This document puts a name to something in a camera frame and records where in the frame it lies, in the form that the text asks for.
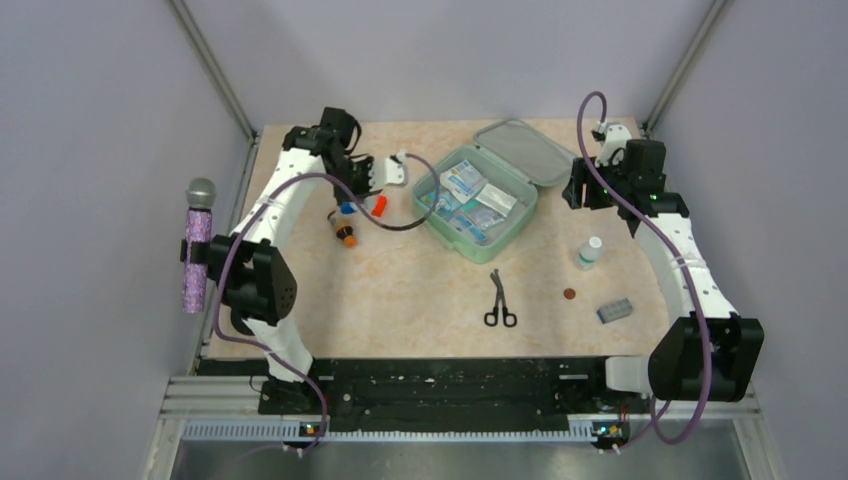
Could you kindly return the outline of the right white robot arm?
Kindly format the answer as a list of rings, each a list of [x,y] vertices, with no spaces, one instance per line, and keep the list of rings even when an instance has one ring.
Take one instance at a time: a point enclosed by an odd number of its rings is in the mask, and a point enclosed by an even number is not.
[[[740,315],[723,295],[696,244],[690,210],[667,190],[665,145],[646,139],[595,137],[601,150],[573,163],[563,197],[573,209],[614,207],[653,268],[669,329],[645,356],[613,356],[586,385],[589,404],[612,412],[627,392],[660,400],[735,403],[747,391],[764,342],[756,318]]]

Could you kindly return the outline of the white bottle green label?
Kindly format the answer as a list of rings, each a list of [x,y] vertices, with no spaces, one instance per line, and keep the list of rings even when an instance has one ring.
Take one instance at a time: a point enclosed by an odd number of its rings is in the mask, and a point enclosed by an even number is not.
[[[575,265],[581,270],[591,270],[603,254],[603,241],[592,236],[583,243],[575,256]]]

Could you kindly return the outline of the blue small clear packet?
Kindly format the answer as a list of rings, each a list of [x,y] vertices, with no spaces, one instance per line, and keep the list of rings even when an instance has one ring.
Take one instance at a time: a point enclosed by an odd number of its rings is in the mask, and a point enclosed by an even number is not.
[[[484,245],[487,235],[465,214],[458,214],[450,220],[450,225],[468,241],[476,245]]]

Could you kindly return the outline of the small blue capped bottle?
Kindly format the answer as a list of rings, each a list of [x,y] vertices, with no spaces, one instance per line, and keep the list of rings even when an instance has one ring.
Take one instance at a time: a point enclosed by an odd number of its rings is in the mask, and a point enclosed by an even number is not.
[[[344,202],[338,206],[338,211],[343,215],[353,215],[360,212],[360,208],[355,202]]]

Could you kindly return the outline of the blue white bagged packet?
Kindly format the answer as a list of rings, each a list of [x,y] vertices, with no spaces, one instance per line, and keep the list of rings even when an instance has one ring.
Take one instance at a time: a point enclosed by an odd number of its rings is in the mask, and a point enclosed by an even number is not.
[[[440,184],[459,202],[467,203],[483,190],[488,179],[468,159],[463,159],[440,174]]]

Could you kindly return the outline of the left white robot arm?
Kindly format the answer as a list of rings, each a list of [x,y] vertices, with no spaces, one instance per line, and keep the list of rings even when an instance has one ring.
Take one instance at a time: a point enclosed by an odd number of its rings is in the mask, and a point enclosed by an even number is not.
[[[245,218],[210,246],[209,272],[222,302],[262,349],[271,377],[286,382],[283,401],[297,413],[319,404],[320,386],[305,375],[313,357],[291,316],[297,282],[282,256],[293,227],[320,180],[341,181],[339,203],[365,197],[374,186],[373,159],[356,158],[360,123],[341,108],[324,109],[318,124],[284,137],[275,170]]]

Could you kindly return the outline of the blue cotton swab packet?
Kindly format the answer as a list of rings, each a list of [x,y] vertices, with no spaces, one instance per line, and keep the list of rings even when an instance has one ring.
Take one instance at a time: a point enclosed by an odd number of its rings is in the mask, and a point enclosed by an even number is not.
[[[426,209],[435,206],[435,213],[443,217],[450,216],[461,206],[459,200],[444,187],[438,187],[422,195],[419,201],[425,205]]]

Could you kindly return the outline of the mint green medicine case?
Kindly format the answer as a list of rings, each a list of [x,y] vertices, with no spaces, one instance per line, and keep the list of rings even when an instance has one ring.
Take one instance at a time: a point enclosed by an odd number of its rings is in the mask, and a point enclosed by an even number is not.
[[[412,211],[475,264],[493,260],[532,218],[541,187],[567,180],[578,156],[520,120],[491,124],[451,151],[412,187]]]

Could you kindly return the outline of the white gauze packet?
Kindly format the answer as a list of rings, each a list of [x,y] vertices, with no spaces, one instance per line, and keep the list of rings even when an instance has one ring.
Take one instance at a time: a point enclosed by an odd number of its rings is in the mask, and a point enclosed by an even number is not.
[[[516,197],[491,183],[487,183],[475,196],[475,199],[479,203],[498,211],[504,217],[508,217],[513,208],[518,204]]]

